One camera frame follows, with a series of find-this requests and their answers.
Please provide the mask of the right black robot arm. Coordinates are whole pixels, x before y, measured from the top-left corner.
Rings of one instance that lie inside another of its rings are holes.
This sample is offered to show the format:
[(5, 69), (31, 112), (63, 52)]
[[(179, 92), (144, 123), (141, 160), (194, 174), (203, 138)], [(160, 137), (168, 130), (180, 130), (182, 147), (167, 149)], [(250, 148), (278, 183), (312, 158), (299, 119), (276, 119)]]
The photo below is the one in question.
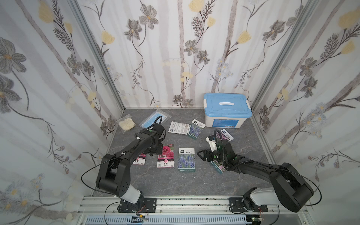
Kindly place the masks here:
[(226, 171), (247, 174), (266, 182), (272, 187), (265, 191), (251, 191), (249, 198), (256, 205), (282, 205), (291, 212), (298, 212), (314, 195), (314, 190), (289, 163), (265, 164), (242, 155), (237, 155), (231, 143), (216, 144), (216, 150), (198, 151), (203, 161), (217, 161)]

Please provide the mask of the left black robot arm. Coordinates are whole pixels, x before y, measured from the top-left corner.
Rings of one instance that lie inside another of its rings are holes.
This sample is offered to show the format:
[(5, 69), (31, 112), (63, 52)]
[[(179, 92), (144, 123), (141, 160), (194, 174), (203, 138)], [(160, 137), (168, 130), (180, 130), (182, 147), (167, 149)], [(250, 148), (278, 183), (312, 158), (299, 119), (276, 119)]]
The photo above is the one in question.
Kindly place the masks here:
[(106, 154), (101, 161), (96, 187), (121, 199), (119, 213), (144, 209), (143, 193), (131, 183), (131, 166), (141, 154), (160, 155), (166, 137), (163, 125), (154, 123), (135, 134), (135, 140), (115, 154)]

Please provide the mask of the hollyhock seed packet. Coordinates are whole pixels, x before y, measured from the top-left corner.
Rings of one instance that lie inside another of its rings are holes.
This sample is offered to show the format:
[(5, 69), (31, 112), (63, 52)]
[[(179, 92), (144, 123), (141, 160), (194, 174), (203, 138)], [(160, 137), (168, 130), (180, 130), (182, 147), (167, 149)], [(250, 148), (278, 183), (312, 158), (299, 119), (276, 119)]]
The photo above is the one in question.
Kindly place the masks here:
[(145, 165), (146, 154), (141, 154), (137, 159), (132, 163), (132, 165)]
[(174, 167), (174, 150), (173, 144), (163, 146), (162, 153), (157, 158), (157, 168)]

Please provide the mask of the pink cosmos seed packet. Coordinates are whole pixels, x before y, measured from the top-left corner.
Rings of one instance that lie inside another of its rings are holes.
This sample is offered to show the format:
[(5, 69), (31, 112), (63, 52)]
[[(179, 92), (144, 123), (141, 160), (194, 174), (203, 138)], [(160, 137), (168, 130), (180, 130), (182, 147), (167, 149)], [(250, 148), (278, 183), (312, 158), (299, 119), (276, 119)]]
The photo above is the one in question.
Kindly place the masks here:
[(211, 164), (215, 168), (215, 170), (220, 174), (223, 174), (226, 171), (225, 168), (217, 161), (212, 161)]
[(226, 129), (220, 130), (220, 133), (223, 140), (227, 140), (230, 142), (234, 139)]

